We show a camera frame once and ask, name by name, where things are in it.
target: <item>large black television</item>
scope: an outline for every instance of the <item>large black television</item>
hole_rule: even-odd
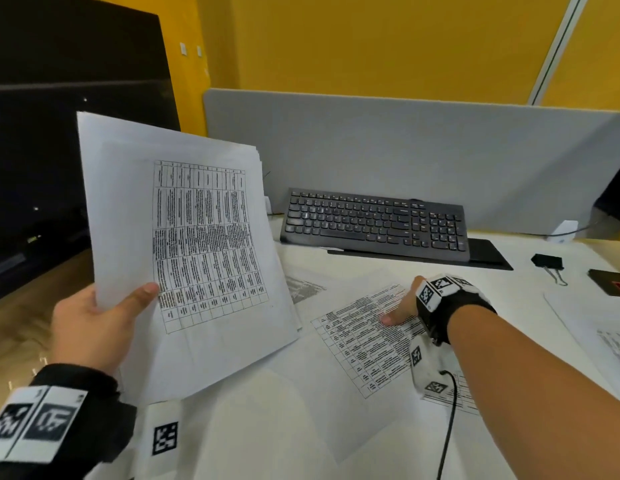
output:
[[[0,0],[0,298],[90,245],[77,111],[180,129],[159,17]]]

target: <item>person's left thumb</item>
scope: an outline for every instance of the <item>person's left thumb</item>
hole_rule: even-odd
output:
[[[123,301],[112,308],[111,312],[124,319],[133,319],[157,297],[161,289],[157,283],[146,283],[132,291]]]

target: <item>keyboard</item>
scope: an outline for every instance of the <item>keyboard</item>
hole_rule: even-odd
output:
[[[461,205],[290,189],[281,242],[467,262]]]

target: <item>wall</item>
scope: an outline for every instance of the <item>wall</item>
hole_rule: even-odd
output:
[[[568,1],[199,6],[215,87],[525,104]],[[209,34],[208,20],[234,38]]]
[[[159,15],[181,130],[205,136],[202,95],[210,87],[196,0],[103,0]],[[179,43],[187,46],[187,57]],[[196,54],[202,48],[203,57]]]
[[[542,103],[620,110],[620,0],[588,0]]]

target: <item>person's right arm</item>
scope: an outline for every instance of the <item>person's right arm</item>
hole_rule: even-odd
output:
[[[415,302],[414,291],[408,297]],[[416,314],[406,306],[384,323]],[[459,308],[448,338],[517,478],[620,479],[619,400],[481,306]]]

